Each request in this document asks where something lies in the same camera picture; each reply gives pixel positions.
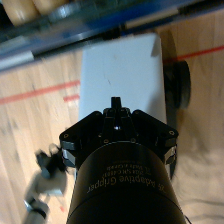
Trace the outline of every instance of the floor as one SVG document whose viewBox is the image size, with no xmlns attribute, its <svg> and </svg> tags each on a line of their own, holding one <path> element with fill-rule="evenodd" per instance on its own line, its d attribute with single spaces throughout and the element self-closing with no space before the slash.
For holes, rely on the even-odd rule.
<svg viewBox="0 0 224 224">
<path fill-rule="evenodd" d="M 189 108 L 178 113 L 178 166 L 173 187 L 192 223 L 224 219 L 224 11 L 158 28 L 164 63 L 186 59 L 192 78 Z M 82 52 L 7 71 L 0 76 L 0 224 L 18 224 L 23 198 L 38 170 L 34 152 L 48 152 L 77 122 Z M 66 222 L 65 197 L 53 197 L 48 223 Z"/>
</svg>

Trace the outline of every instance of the cable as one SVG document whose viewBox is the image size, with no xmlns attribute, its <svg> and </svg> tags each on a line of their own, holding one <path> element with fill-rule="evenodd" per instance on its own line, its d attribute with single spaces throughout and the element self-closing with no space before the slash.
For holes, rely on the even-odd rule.
<svg viewBox="0 0 224 224">
<path fill-rule="evenodd" d="M 190 219 L 185 215 L 184 216 L 185 217 L 185 219 L 187 219 L 187 221 L 190 223 L 190 224 L 192 224 L 192 222 L 190 221 Z"/>
</svg>

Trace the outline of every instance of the wooden floor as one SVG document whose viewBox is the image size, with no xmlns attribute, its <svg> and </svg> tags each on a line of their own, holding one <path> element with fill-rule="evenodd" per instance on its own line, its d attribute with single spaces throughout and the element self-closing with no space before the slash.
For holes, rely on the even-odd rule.
<svg viewBox="0 0 224 224">
<path fill-rule="evenodd" d="M 179 111 L 174 190 L 192 223 L 224 222 L 224 11 L 161 27 L 163 57 L 186 59 L 192 98 Z M 21 223 L 24 193 L 48 151 L 77 121 L 82 52 L 60 55 L 0 76 L 0 224 Z M 65 223 L 73 190 L 52 198 L 48 223 Z"/>
</svg>

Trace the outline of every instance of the black wheel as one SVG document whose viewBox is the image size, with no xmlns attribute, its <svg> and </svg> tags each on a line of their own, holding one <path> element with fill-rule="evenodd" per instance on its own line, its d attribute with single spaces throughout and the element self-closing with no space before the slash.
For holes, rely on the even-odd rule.
<svg viewBox="0 0 224 224">
<path fill-rule="evenodd" d="M 186 61 L 165 65 L 164 86 L 166 99 L 167 124 L 177 129 L 177 110 L 186 109 L 191 96 L 190 71 Z M 173 178 L 177 164 L 176 159 L 170 164 L 170 178 Z"/>
<path fill-rule="evenodd" d="M 186 109 L 191 97 L 190 70 L 186 61 L 173 64 L 174 104 L 177 109 Z"/>
</svg>

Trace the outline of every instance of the red line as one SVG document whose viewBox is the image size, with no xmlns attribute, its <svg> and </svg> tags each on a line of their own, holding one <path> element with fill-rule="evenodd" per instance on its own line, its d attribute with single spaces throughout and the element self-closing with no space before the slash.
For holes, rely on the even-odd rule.
<svg viewBox="0 0 224 224">
<path fill-rule="evenodd" d="M 168 59 L 163 60 L 163 63 L 164 64 L 172 63 L 172 62 L 175 62 L 175 61 L 181 61 L 181 60 L 185 60 L 187 58 L 201 56 L 201 55 L 204 55 L 204 54 L 214 53 L 214 52 L 222 51 L 222 50 L 224 50 L 224 45 L 220 46 L 220 47 L 215 47 L 215 48 L 211 48 L 211 49 L 207 49 L 207 50 L 202 50 L 202 51 L 186 54 L 186 55 L 181 55 L 181 56 L 178 56 L 176 58 L 168 58 Z"/>
<path fill-rule="evenodd" d="M 73 100 L 79 100 L 80 96 L 78 94 L 72 95 L 72 96 L 65 96 L 64 98 L 65 102 L 73 101 Z"/>
<path fill-rule="evenodd" d="M 71 81 L 71 82 L 59 84 L 59 85 L 56 85 L 56 86 L 50 86 L 50 87 L 30 91 L 30 92 L 27 92 L 27 93 L 21 93 L 21 94 L 17 94 L 17 95 L 13 95 L 13 96 L 8 96 L 8 97 L 5 97 L 5 98 L 0 98 L 0 105 L 7 104 L 7 103 L 12 103 L 12 102 L 15 102 L 15 101 L 19 101 L 19 100 L 23 100 L 23 99 L 27 99 L 27 98 L 51 93 L 51 92 L 55 92 L 55 91 L 58 91 L 58 90 L 61 90 L 61 89 L 69 88 L 69 87 L 72 87 L 72 86 L 78 86 L 78 85 L 80 85 L 80 81 L 76 80 L 76 81 Z"/>
</svg>

